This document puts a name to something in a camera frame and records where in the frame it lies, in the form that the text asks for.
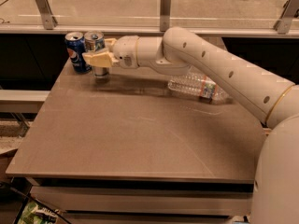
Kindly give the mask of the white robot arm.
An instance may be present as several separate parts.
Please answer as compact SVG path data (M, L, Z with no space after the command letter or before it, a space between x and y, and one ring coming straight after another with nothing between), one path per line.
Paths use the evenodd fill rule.
M258 159L250 224L298 224L299 87L180 27L161 37L123 36L87 51L97 67L150 67L183 75L194 66L271 129Z

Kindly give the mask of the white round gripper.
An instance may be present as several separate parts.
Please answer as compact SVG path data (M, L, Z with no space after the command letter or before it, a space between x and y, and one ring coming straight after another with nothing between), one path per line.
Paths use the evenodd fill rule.
M126 35L118 40L106 38L104 52L84 52L82 56L87 64L94 67L109 68L119 65L122 68L136 69L138 67L136 58L138 39L137 35Z

